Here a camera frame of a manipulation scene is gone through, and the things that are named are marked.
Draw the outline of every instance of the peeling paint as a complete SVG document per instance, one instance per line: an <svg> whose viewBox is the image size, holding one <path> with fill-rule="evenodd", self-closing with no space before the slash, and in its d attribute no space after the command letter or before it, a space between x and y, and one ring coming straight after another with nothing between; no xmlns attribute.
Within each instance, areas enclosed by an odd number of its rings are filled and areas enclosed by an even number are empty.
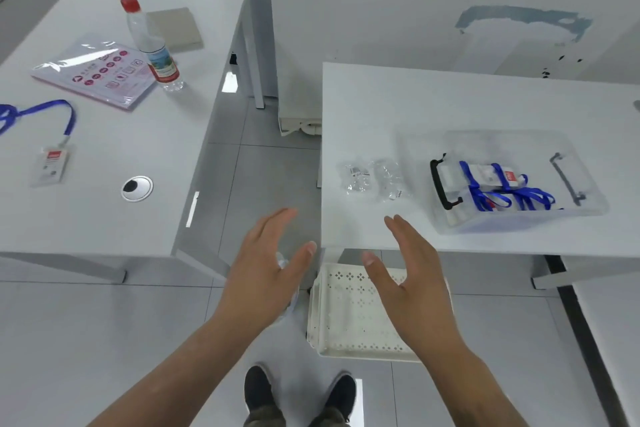
<svg viewBox="0 0 640 427"><path fill-rule="evenodd" d="M593 22L592 19L579 17L577 12L564 10L541 10L512 5L475 5L460 14L456 27L464 33L471 23L484 19L510 19L525 24L542 22L558 26L574 35L574 42L580 41Z"/></svg>

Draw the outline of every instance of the tiled floor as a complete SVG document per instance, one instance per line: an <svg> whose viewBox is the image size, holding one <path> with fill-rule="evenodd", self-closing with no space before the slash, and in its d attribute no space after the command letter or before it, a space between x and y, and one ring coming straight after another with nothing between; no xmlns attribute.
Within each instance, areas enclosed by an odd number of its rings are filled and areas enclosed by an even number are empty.
<svg viewBox="0 0 640 427"><path fill-rule="evenodd" d="M20 1L0 4L5 44L0 60L43 13L30 9L33 0ZM6 21L17 18L23 24L4 29ZM216 110L209 150L192 227L223 259L232 261L259 216L284 204L298 206L300 215L287 230L282 251L290 253L308 239L319 242L319 138L280 137L274 101L256 110L229 94ZM382 257L391 267L403 266L399 253ZM355 250L343 256L346 262L357 260ZM117 259L107 262L122 265ZM606 425L557 294L531 288L529 277L544 266L539 260L447 253L443 264L465 338L532 427ZM127 284L111 286L0 262L3 427L84 425L201 325L220 299L220 283L180 262L135 260L125 266ZM313 276L310 271L303 288ZM244 372L258 360L276 378L290 426L308 423L343 369L362 379L367 426L452 425L421 365L320 358L305 340L307 308L302 292L294 314L260 335L194 425L243 422Z"/></svg>

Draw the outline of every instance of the pants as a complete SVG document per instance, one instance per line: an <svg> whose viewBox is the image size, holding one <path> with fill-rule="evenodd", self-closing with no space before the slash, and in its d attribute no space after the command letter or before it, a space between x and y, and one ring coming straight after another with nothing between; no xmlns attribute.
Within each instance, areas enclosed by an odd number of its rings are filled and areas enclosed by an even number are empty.
<svg viewBox="0 0 640 427"><path fill-rule="evenodd" d="M285 427L284 416L278 407L260 407L251 412L244 422L244 427ZM325 408L320 415L311 421L309 427L346 427L347 422L337 408Z"/></svg>

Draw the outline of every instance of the fingernail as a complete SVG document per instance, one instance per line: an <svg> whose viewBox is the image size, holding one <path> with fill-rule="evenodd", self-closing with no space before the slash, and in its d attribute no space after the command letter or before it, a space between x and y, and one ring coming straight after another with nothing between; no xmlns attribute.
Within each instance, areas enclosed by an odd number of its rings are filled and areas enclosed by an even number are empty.
<svg viewBox="0 0 640 427"><path fill-rule="evenodd" d="M376 254L373 252L362 252L362 263L365 267L371 265L377 259Z"/></svg>

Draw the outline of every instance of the perforated tray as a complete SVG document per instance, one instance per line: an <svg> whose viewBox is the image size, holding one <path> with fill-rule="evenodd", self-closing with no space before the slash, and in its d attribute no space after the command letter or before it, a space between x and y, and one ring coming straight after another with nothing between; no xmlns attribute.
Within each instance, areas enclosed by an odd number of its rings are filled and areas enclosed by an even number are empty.
<svg viewBox="0 0 640 427"><path fill-rule="evenodd" d="M404 269L389 269L400 284ZM307 341L326 357L419 361L391 324L363 266L323 264L311 290Z"/></svg>

